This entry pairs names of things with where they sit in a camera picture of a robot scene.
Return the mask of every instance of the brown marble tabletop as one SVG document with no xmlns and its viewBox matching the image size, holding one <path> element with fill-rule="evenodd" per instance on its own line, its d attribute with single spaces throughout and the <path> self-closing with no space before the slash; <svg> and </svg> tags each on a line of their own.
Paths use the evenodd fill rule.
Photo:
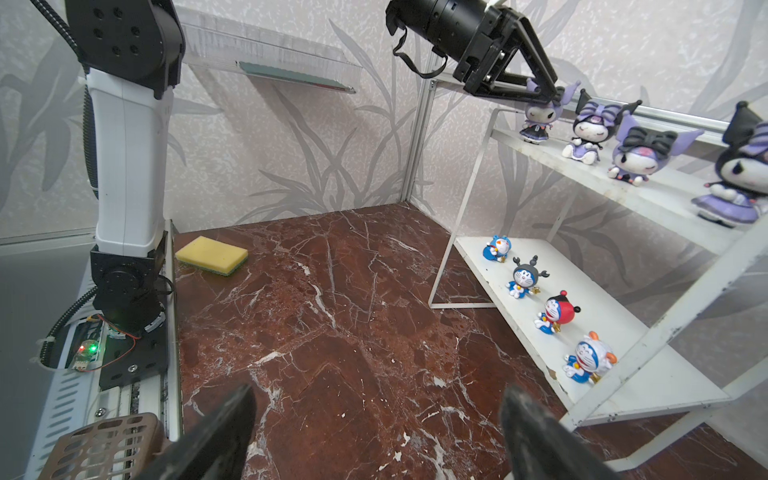
<svg viewBox="0 0 768 480">
<path fill-rule="evenodd" d="M 257 398 L 244 478 L 503 478 L 502 390 L 563 405 L 495 309 L 431 310 L 449 234 L 408 204 L 199 235 L 249 250 L 223 277 L 176 265 L 184 428 L 236 385 Z M 486 301 L 454 252 L 438 297 Z M 582 428 L 620 458 L 678 417 Z M 768 478 L 702 426 L 626 478 Z"/>
</svg>

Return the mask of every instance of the figurine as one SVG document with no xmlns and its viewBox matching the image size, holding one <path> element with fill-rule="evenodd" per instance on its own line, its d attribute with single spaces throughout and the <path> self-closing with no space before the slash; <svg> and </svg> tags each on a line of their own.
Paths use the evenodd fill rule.
<svg viewBox="0 0 768 480">
<path fill-rule="evenodd" d="M 558 87 L 558 92 L 561 94 L 559 101 L 551 101 L 546 105 L 526 105 L 525 126 L 520 130 L 523 140 L 532 144 L 540 144 L 542 141 L 548 140 L 547 128 L 552 128 L 552 124 L 563 114 L 563 105 L 571 101 L 579 85 L 581 82 L 576 81 L 573 85 L 568 85 L 565 88 Z M 538 85 L 529 78 L 525 87 L 528 91 L 536 91 Z"/>
<path fill-rule="evenodd" d="M 608 176 L 635 187 L 648 181 L 648 175 L 666 167 L 670 159 L 682 154 L 704 130 L 654 133 L 642 128 L 629 112 L 624 113 L 614 149 L 614 163 Z"/>
<path fill-rule="evenodd" d="M 545 311 L 538 314 L 538 319 L 534 320 L 536 328 L 544 333 L 551 335 L 560 332 L 560 325 L 570 323 L 576 313 L 581 312 L 581 308 L 573 306 L 566 297 L 568 292 L 562 290 L 560 295 L 550 297 L 545 304 Z"/>
<path fill-rule="evenodd" d="M 618 361 L 610 346 L 600 341 L 597 333 L 589 332 L 576 345 L 576 355 L 565 357 L 565 375 L 579 383 L 597 383 Z"/>
<path fill-rule="evenodd" d="M 538 293 L 538 288 L 535 286 L 538 283 L 538 278 L 543 276 L 544 278 L 549 276 L 547 270 L 541 273 L 536 270 L 536 261 L 538 255 L 534 255 L 531 262 L 527 265 L 521 265 L 520 259 L 517 257 L 512 258 L 512 261 L 518 266 L 514 273 L 512 273 L 513 280 L 507 283 L 509 287 L 509 294 L 514 298 L 525 298 L 527 293 Z"/>
<path fill-rule="evenodd" d="M 637 106 L 643 103 L 642 100 L 638 100 L 622 107 L 621 105 L 599 105 L 591 99 L 592 97 L 582 88 L 573 127 L 576 136 L 563 149 L 563 157 L 572 158 L 587 165 L 600 160 L 598 150 L 603 149 L 600 143 L 614 136 L 624 117 L 622 112 L 628 111 L 632 114 Z"/>
<path fill-rule="evenodd" d="M 721 181 L 704 184 L 710 194 L 692 200 L 699 216 L 726 227 L 755 223 L 768 212 L 768 121 L 736 106 L 723 142 L 729 147 L 715 162 Z"/>
<path fill-rule="evenodd" d="M 507 260 L 507 253 L 511 244 L 507 237 L 500 237 L 494 235 L 493 240 L 485 244 L 485 248 L 482 249 L 482 256 L 488 260 L 496 260 L 497 262 L 504 263 Z"/>
</svg>

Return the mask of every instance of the sponge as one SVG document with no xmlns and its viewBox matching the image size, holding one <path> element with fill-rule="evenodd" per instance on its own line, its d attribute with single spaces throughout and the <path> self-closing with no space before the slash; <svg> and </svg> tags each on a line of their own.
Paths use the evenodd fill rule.
<svg viewBox="0 0 768 480">
<path fill-rule="evenodd" d="M 206 237 L 198 237 L 176 252 L 176 260 L 224 276 L 231 275 L 246 258 L 248 250 Z"/>
</svg>

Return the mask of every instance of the figurine face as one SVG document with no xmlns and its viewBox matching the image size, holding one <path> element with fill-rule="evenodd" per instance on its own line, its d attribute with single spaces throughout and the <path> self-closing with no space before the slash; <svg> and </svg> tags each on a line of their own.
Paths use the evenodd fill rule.
<svg viewBox="0 0 768 480">
<path fill-rule="evenodd" d="M 496 240 L 495 247 L 500 255 L 506 255 L 509 253 L 509 242 L 503 238 Z"/>
<path fill-rule="evenodd" d="M 588 372 L 594 372 L 598 369 L 598 355 L 589 343 L 579 342 L 576 345 L 576 359 L 579 365 Z"/>
<path fill-rule="evenodd" d="M 525 117 L 539 124 L 550 124 L 558 119 L 553 107 L 531 106 L 525 111 Z"/>
<path fill-rule="evenodd" d="M 533 286 L 533 273 L 527 270 L 516 270 L 513 277 L 515 278 L 515 283 L 523 288 Z"/>
<path fill-rule="evenodd" d="M 547 310 L 547 316 L 549 318 L 553 320 L 560 319 L 560 303 L 558 303 L 557 300 L 554 300 L 554 299 L 547 300 L 545 309 Z"/>
<path fill-rule="evenodd" d="M 768 194 L 768 164 L 756 158 L 728 160 L 720 169 L 720 176 L 729 184 Z"/>
<path fill-rule="evenodd" d="M 592 115 L 587 120 L 577 123 L 574 126 L 574 133 L 579 138 L 583 138 L 593 144 L 608 138 L 608 129 L 603 125 L 603 119 L 597 115 Z"/>
<path fill-rule="evenodd" d="M 650 175 L 659 169 L 656 152 L 648 147 L 635 147 L 626 153 L 616 153 L 614 164 L 632 174 Z"/>
</svg>

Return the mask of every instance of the perforated basket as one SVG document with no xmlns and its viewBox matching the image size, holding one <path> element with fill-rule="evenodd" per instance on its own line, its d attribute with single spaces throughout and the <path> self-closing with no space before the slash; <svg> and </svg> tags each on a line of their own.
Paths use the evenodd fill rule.
<svg viewBox="0 0 768 480">
<path fill-rule="evenodd" d="M 127 480 L 163 445 L 152 413 L 101 420 L 59 438 L 38 480 Z"/>
</svg>

